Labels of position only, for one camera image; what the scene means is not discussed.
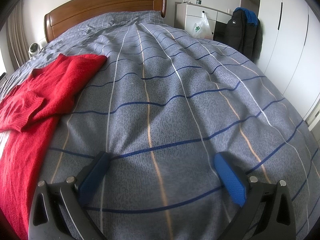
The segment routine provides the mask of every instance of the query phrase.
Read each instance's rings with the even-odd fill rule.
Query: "curtain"
[[[18,66],[22,66],[29,60],[28,43],[22,22],[22,0],[19,0],[8,18],[8,29],[10,43],[14,58]]]

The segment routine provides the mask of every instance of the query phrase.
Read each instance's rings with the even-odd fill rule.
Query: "white wardrobe door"
[[[306,44],[284,96],[302,117],[316,104],[320,93],[320,22],[309,8]]]
[[[280,29],[265,75],[283,94],[297,68],[308,27],[305,0],[283,0]]]
[[[266,71],[278,36],[278,26],[282,0],[260,0],[258,18],[262,27],[262,48],[256,65],[262,72]]]

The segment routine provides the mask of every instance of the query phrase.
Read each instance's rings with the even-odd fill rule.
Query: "dark blue gripper pad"
[[[78,202],[80,206],[89,204],[98,189],[98,186],[109,169],[110,155],[104,153],[78,189]]]
[[[214,157],[214,166],[223,184],[228,190],[232,201],[241,207],[246,200],[246,185],[237,176],[236,171],[232,170],[232,165],[223,157],[223,153],[217,153]]]

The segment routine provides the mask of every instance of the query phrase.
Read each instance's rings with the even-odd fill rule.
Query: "wooden headboard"
[[[69,28],[92,17],[121,11],[161,11],[165,16],[167,0],[71,0],[44,16],[44,33],[52,41]]]

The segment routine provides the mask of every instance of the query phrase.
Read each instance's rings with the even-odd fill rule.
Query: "blue gripper pad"
[[[232,201],[244,205],[247,198],[249,183],[246,180],[246,175],[240,171],[239,167],[232,165],[227,158],[228,153],[217,153],[214,157],[214,166],[228,190]]]
[[[95,162],[93,167],[78,188],[78,202],[81,207],[89,204],[92,200],[103,176],[109,169],[110,155],[104,152],[98,160],[95,159],[92,162]]]

